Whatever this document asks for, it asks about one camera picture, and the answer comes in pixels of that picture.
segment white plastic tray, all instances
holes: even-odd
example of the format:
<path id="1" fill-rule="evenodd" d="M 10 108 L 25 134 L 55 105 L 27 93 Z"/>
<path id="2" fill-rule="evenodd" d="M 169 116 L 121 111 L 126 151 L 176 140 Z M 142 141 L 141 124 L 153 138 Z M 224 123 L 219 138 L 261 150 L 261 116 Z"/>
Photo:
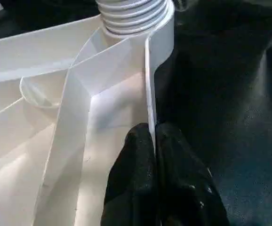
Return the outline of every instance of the white plastic tray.
<path id="1" fill-rule="evenodd" d="M 172 14 L 148 39 L 100 26 L 96 16 L 0 40 L 0 226 L 100 225 L 126 133 L 149 122 L 154 134 Z"/>

